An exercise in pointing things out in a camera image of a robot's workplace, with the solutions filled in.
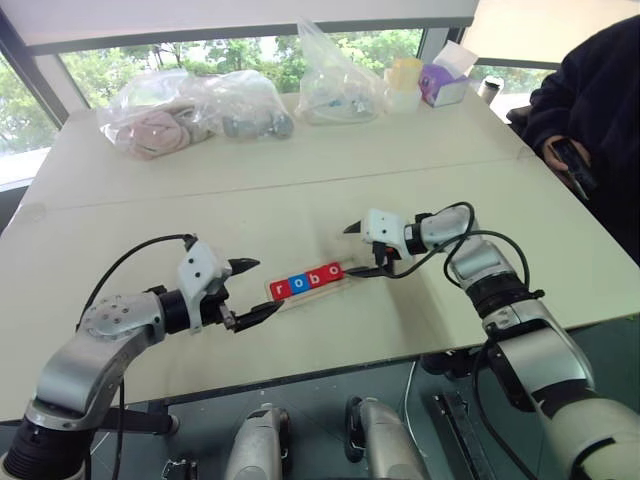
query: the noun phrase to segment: tissue box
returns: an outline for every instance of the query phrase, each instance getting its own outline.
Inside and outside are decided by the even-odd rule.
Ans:
[[[462,75],[453,78],[449,71],[440,65],[425,65],[420,74],[422,99],[432,107],[459,103],[464,98],[469,78]]]

